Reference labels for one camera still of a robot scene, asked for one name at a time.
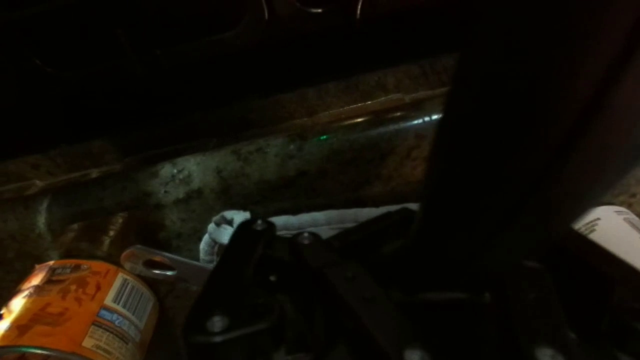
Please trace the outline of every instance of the orange can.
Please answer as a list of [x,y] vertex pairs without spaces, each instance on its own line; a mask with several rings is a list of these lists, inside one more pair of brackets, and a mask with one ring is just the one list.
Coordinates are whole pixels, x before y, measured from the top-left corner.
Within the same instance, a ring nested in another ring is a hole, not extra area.
[[157,313],[148,286],[117,266],[51,261],[3,308],[0,359],[140,360]]

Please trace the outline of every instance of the nutrition label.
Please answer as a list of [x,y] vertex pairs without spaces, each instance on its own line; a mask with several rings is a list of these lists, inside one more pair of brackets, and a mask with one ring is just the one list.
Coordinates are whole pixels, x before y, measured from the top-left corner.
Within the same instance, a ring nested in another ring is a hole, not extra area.
[[133,343],[125,336],[99,322],[93,323],[82,345],[113,360],[138,358],[136,347]]

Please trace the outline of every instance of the can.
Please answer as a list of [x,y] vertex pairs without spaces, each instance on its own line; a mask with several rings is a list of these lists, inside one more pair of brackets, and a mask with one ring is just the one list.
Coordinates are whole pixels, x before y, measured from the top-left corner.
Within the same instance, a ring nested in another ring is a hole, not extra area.
[[148,286],[103,261],[35,267],[4,306],[0,359],[140,360],[158,314]]

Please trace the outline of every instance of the can label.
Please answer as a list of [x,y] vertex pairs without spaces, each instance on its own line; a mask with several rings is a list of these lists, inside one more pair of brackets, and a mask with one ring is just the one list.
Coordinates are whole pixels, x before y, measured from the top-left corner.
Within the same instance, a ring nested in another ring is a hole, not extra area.
[[0,347],[48,348],[93,360],[140,360],[157,312],[149,288],[117,266],[51,261],[36,266],[5,305]]

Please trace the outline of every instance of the hole in bracket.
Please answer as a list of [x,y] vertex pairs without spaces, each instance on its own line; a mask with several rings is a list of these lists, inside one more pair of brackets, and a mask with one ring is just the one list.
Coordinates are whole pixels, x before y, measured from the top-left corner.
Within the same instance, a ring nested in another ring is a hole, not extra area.
[[175,275],[178,270],[165,258],[149,258],[142,261],[142,266],[156,274]]

